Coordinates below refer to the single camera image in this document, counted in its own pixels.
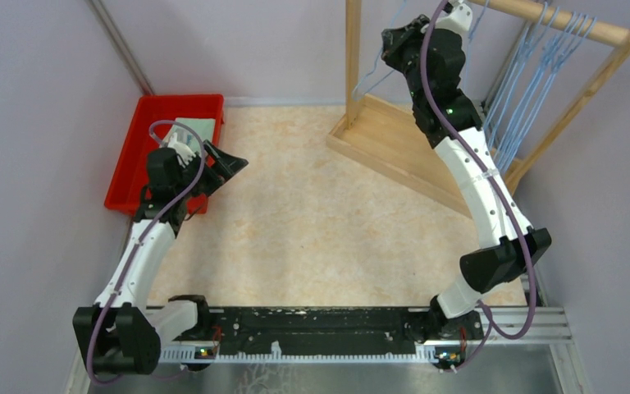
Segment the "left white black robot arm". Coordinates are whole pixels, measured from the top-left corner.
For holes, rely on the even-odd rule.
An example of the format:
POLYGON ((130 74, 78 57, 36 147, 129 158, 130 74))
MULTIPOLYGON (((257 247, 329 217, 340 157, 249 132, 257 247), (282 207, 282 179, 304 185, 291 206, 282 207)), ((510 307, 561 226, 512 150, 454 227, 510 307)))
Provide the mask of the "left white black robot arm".
POLYGON ((102 383, 102 374, 107 383, 123 375, 150 375, 171 341, 184 333, 195 340, 211 333, 213 318, 204 296, 173 296, 153 314, 146 313, 148 297, 185 222, 189 201, 212 195, 248 164, 209 141, 199 151, 169 143, 148 154, 148 181, 121 260, 93 304, 79 307, 72 319, 93 382, 102 383))

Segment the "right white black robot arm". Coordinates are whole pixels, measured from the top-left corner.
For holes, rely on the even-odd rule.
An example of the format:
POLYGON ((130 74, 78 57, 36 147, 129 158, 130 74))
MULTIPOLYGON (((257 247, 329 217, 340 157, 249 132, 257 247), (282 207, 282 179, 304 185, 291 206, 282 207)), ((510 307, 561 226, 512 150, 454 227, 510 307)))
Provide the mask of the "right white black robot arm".
POLYGON ((515 205, 493 162, 480 118, 459 88, 466 57, 460 34, 436 27, 420 15, 381 33, 381 60, 400 72, 413 100, 413 117, 431 148, 449 169, 475 223, 478 250, 459 260, 460 275, 430 303, 429 327, 452 337, 461 316, 496 287, 533 273, 551 245, 547 229, 536 229, 515 205))

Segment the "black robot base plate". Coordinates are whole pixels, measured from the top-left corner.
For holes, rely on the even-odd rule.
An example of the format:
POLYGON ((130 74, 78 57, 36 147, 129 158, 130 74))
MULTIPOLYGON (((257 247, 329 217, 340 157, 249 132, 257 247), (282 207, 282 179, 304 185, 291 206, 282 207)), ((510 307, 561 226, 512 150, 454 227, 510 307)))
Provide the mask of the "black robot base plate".
POLYGON ((411 355, 426 341, 480 340, 480 315, 445 320, 414 307, 215 307, 179 335, 206 341, 219 355, 411 355))

